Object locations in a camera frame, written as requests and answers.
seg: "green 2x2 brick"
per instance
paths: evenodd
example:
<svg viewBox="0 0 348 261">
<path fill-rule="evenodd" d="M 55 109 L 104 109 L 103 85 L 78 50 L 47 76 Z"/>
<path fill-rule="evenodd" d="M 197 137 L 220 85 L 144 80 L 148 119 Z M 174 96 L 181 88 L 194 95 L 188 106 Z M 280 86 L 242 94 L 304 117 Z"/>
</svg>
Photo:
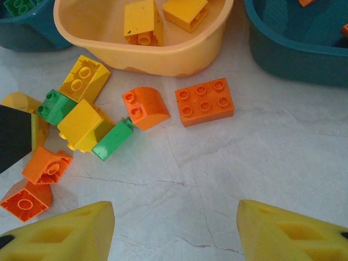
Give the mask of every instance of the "green 2x2 brick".
<svg viewBox="0 0 348 261">
<path fill-rule="evenodd" d="M 13 17 L 24 15 L 35 7 L 31 0 L 7 0 L 4 5 Z"/>
</svg>

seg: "green 1x2 brick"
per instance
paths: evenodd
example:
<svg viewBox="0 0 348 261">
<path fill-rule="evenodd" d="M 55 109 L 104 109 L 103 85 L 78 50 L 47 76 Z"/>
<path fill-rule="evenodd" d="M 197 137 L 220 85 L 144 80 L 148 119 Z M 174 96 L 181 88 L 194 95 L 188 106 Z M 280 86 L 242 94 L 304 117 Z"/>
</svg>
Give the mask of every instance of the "green 1x2 brick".
<svg viewBox="0 0 348 261">
<path fill-rule="evenodd" d="M 77 102 L 52 90 L 46 95 L 46 99 L 38 107 L 36 114 L 48 123 L 57 126 L 76 105 Z"/>
<path fill-rule="evenodd" d="M 106 161 L 132 135 L 134 125 L 131 118 L 120 121 L 107 135 L 92 149 L 102 161 Z"/>
</svg>

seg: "orange 2x2 brick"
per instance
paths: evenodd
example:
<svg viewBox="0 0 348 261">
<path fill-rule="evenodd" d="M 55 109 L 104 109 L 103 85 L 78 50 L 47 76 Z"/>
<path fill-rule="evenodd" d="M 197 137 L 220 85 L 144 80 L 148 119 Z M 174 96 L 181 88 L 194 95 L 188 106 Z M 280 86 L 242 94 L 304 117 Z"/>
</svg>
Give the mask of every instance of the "orange 2x2 brick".
<svg viewBox="0 0 348 261">
<path fill-rule="evenodd" d="M 62 150 L 53 153 L 39 147 L 22 174 L 33 184 L 58 183 L 71 161 L 72 157 Z"/>
<path fill-rule="evenodd" d="M 0 206 L 26 222 L 47 210 L 51 203 L 52 191 L 48 184 L 34 185 L 23 179 L 12 186 Z"/>
</svg>

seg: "teal plastic bin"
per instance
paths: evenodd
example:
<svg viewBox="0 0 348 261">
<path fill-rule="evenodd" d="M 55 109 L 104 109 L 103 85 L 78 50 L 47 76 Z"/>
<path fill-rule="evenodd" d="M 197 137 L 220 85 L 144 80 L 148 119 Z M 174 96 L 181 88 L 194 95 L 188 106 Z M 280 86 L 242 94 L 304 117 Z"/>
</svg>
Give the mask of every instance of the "teal plastic bin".
<svg viewBox="0 0 348 261">
<path fill-rule="evenodd" d="M 245 0 L 250 51 L 270 74 L 303 82 L 348 86 L 348 0 Z"/>
<path fill-rule="evenodd" d="M 0 46 L 15 51 L 51 51 L 71 44 L 58 32 L 53 20 L 54 0 L 32 0 L 23 15 L 13 17 L 0 0 Z"/>
</svg>

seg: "plastic basin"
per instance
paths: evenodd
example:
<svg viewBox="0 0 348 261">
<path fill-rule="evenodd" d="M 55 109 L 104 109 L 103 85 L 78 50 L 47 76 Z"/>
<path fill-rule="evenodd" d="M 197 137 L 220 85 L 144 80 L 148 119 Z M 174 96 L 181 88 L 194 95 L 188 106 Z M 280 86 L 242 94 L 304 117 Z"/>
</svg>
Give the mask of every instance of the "plastic basin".
<svg viewBox="0 0 348 261">
<path fill-rule="evenodd" d="M 265 71 L 303 82 L 347 86 L 347 0 L 245 0 L 250 50 Z"/>
<path fill-rule="evenodd" d="M 217 56 L 233 1 L 209 1 L 210 12 L 193 33 L 166 21 L 161 11 L 165 1 L 156 1 L 164 24 L 163 47 L 130 45 L 123 37 L 125 5 L 135 0 L 56 0 L 54 21 L 66 40 L 111 67 L 187 76 L 203 70 Z"/>
<path fill-rule="evenodd" d="M 54 0 L 42 0 L 24 15 L 12 17 L 0 0 L 0 46 L 15 51 L 49 51 L 71 45 L 57 31 Z"/>
</svg>

